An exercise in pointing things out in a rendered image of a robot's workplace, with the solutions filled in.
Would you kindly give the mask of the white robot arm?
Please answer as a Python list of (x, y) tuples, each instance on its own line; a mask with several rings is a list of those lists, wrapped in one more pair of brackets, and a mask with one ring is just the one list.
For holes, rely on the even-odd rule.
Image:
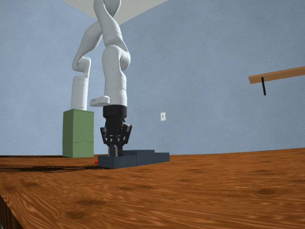
[(71, 109), (87, 110), (91, 59), (83, 56), (95, 49), (102, 37), (106, 47), (102, 54), (104, 96), (90, 100), (90, 106), (104, 107), (111, 104), (127, 106), (126, 76), (122, 71), (128, 68), (131, 58), (122, 40), (120, 27), (113, 19), (120, 5), (121, 0), (94, 0), (93, 8), (98, 21), (86, 29), (72, 62), (72, 69), (83, 74), (73, 78)]

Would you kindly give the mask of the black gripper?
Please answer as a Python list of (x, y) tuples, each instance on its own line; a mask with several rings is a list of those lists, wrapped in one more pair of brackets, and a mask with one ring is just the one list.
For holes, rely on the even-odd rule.
[(103, 107), (103, 117), (106, 122), (100, 131), (103, 143), (108, 146), (108, 155), (123, 156), (122, 147), (128, 143), (132, 129), (132, 125), (126, 124), (124, 119), (127, 117), (127, 107), (119, 104), (106, 105)]

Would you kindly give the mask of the grey rack of labelled bins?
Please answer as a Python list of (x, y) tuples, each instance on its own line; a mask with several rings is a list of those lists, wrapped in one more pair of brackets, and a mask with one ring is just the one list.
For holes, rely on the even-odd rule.
[(99, 156), (99, 166), (108, 168), (135, 167), (170, 161), (169, 153), (154, 153), (154, 150), (123, 150), (123, 156)]

